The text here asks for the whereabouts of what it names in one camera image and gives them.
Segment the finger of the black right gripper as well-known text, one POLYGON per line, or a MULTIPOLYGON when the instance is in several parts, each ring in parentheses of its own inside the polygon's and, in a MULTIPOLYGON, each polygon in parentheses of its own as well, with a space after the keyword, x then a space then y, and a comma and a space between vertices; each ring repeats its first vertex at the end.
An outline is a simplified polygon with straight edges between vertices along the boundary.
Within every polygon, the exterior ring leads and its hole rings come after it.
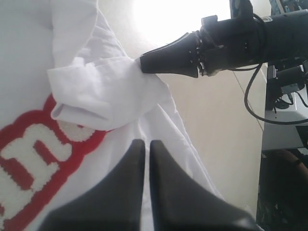
POLYGON ((199 38, 197 33, 186 33, 176 41, 144 53, 140 65, 146 74, 178 74, 197 78, 199 38))

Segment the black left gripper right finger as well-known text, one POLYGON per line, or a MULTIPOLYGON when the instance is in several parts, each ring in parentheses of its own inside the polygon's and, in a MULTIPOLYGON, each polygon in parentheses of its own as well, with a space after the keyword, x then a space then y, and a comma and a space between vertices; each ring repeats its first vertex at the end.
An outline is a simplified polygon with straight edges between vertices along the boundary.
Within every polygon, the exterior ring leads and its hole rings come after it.
POLYGON ((251 215, 216 197, 178 165, 162 141, 150 144, 150 192, 156 231, 257 231, 251 215))

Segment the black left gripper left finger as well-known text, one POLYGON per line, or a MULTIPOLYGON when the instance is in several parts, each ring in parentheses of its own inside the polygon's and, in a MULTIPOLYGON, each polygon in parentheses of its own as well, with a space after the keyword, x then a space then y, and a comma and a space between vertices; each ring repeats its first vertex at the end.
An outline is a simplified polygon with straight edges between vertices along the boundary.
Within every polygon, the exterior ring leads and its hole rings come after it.
POLYGON ((40 231, 139 231, 145 144, 133 140, 123 158, 95 187, 50 212, 40 231))

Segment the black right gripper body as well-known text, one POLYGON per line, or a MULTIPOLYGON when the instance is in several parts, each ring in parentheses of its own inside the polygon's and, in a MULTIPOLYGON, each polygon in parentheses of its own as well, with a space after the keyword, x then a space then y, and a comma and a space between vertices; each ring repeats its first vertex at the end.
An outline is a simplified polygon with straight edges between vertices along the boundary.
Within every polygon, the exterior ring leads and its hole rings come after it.
POLYGON ((267 30, 257 15, 219 21, 216 15, 202 18, 198 36, 198 70, 202 76, 220 71, 244 71, 245 66, 265 61, 267 30))

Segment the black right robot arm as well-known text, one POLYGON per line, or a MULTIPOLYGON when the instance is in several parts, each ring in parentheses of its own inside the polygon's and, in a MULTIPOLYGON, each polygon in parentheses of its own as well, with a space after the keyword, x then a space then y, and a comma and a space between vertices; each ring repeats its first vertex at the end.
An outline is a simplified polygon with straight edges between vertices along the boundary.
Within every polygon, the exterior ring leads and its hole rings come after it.
POLYGON ((250 13, 227 20, 202 19, 199 30, 140 57, 147 74, 193 78, 219 71, 308 56, 306 10, 260 18, 250 13))

